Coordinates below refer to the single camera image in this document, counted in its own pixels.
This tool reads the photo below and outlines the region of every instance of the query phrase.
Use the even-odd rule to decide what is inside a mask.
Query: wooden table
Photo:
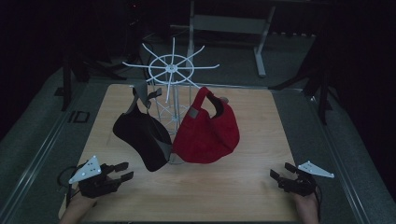
[[[189,105],[189,89],[178,88],[182,105]],[[253,89],[209,89],[217,96],[226,96],[236,115],[241,138],[234,153],[211,164],[166,164],[151,173],[137,152],[112,132],[114,122],[132,102],[132,88],[118,84],[109,86],[79,163],[93,155],[101,164],[128,161],[130,168],[125,172],[134,171],[134,178],[123,183],[116,193],[104,196],[86,220],[297,220],[291,197],[269,176],[270,169],[287,175],[284,163],[294,164],[272,93]],[[191,90],[193,99],[197,89]],[[162,105],[166,105],[165,95],[166,87],[163,87],[163,96],[159,98]],[[212,105],[204,107],[213,115]],[[157,115],[155,103],[150,114]]]

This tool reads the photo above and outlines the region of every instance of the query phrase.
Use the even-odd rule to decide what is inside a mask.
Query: white triangular marker
[[[72,178],[69,179],[69,184],[88,179],[101,173],[102,170],[100,169],[99,161],[96,156],[93,156]]]
[[[325,170],[323,170],[322,168],[316,166],[314,163],[312,163],[311,161],[308,161],[304,164],[301,164],[298,166],[299,170],[305,171],[311,175],[321,175],[321,176],[326,176],[326,177],[330,177],[330,178],[334,178],[334,174],[331,174]]]

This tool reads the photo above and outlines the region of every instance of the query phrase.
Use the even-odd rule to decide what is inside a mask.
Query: dark background
[[[210,14],[219,4],[230,4],[222,7],[224,14],[229,14],[242,8],[241,2],[203,0],[203,7],[197,9]],[[301,71],[330,62],[331,85],[340,104],[395,199],[396,5],[393,1],[369,0],[337,1],[325,6],[317,2],[324,1],[277,2],[272,35],[318,36]],[[145,23],[167,38],[169,24],[188,24],[190,12],[189,2],[181,0],[6,0],[0,4],[0,139],[47,78],[62,66],[66,50],[103,62],[109,62],[114,54],[127,57],[138,51],[144,32],[139,25]],[[247,12],[240,16],[261,16],[257,8]],[[127,47],[120,44],[125,38],[129,38]]]

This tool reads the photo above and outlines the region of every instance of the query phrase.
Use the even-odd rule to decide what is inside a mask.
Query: gray floor
[[[257,76],[253,51],[248,44],[241,47],[197,41],[197,48],[202,44],[206,44],[206,48],[194,58],[195,66],[219,63],[220,67],[197,71],[192,80],[265,89],[296,74],[313,40],[303,36],[269,36],[263,54],[268,74],[264,78]],[[169,45],[153,46],[157,55],[171,50]],[[177,53],[185,55],[186,52],[185,42],[180,41]],[[142,78],[138,68],[120,75],[129,79]],[[10,223],[57,223],[64,191],[57,185],[56,177],[62,169],[78,162],[111,83],[115,81],[100,74],[94,75],[89,83],[74,83],[74,100],[67,111],[61,112],[63,99],[53,95],[62,86],[60,70],[46,82],[3,139],[0,144],[0,202],[2,211],[10,215],[7,219]],[[396,223],[395,203],[347,113],[330,97],[332,110],[326,112],[328,125],[323,126],[317,116],[316,103],[300,91],[304,84],[305,80],[286,90],[274,91],[274,97],[296,163],[311,160],[335,173],[335,179],[316,178],[323,190],[321,223]],[[90,112],[90,119],[87,123],[68,122],[72,111]],[[31,161],[41,162],[31,166]]]

